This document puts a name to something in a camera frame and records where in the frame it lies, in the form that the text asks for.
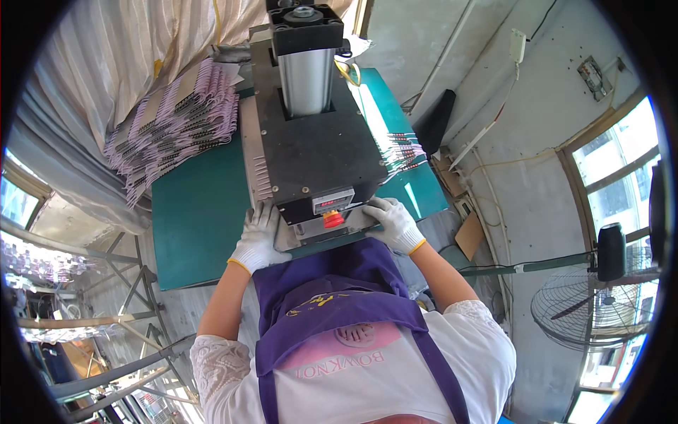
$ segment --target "red button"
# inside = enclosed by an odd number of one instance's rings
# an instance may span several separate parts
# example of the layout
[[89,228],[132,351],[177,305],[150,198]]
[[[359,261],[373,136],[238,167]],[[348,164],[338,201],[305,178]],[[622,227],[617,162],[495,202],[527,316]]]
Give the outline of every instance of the red button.
[[339,212],[332,210],[323,214],[323,222],[325,223],[325,228],[332,228],[343,224],[344,219]]

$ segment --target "fan pole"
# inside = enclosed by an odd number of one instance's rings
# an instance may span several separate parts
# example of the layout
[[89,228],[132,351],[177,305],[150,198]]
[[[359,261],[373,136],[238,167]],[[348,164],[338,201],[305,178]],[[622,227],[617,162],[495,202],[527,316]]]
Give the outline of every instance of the fan pole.
[[579,265],[582,263],[591,263],[592,253],[578,253],[569,256],[561,256],[559,258],[548,259],[547,261],[528,262],[512,267],[495,267],[482,269],[466,269],[459,271],[459,274],[464,277],[471,277],[474,275],[500,275],[500,274],[515,274],[518,270],[521,272],[541,271],[543,269],[554,269],[569,267],[570,265]]

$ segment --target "apron strap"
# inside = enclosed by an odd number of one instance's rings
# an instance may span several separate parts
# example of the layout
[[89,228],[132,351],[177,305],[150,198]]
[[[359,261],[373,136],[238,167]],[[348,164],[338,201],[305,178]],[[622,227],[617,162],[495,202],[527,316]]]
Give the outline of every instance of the apron strap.
[[426,365],[428,365],[428,369],[431,370],[435,382],[438,383],[438,387],[443,393],[454,421],[456,424],[470,424],[471,420],[468,417],[464,393],[443,353],[440,352],[440,349],[427,331],[412,331],[412,336],[424,357],[424,361],[426,361]]
[[275,391],[273,371],[259,377],[259,398],[266,424],[278,424],[278,396]]

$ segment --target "green table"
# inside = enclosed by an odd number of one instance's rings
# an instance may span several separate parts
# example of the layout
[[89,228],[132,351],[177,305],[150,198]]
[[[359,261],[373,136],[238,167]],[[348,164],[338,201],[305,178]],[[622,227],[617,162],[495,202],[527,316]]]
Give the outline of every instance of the green table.
[[[362,69],[389,132],[412,132],[400,105],[376,69]],[[240,96],[248,97],[252,89]],[[161,290],[216,283],[243,229],[250,196],[240,133],[153,183],[153,239]],[[448,207],[433,171],[421,165],[401,172],[376,193],[395,197],[419,220]],[[345,235],[292,250],[306,256],[355,242],[363,233]]]

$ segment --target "glove cuff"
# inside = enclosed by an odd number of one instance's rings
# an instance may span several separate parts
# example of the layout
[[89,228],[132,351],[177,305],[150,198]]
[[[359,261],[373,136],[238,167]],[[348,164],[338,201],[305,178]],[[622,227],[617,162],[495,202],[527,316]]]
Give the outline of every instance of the glove cuff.
[[266,264],[261,259],[261,255],[249,248],[237,246],[233,251],[227,263],[235,262],[245,268],[252,275],[257,269],[265,268]]
[[402,251],[407,253],[407,255],[411,255],[415,250],[417,250],[424,242],[426,239],[424,238],[423,234],[421,234],[421,231],[419,231],[419,228],[417,227],[410,227],[405,232],[403,235],[401,235],[399,238],[399,244],[402,247]]

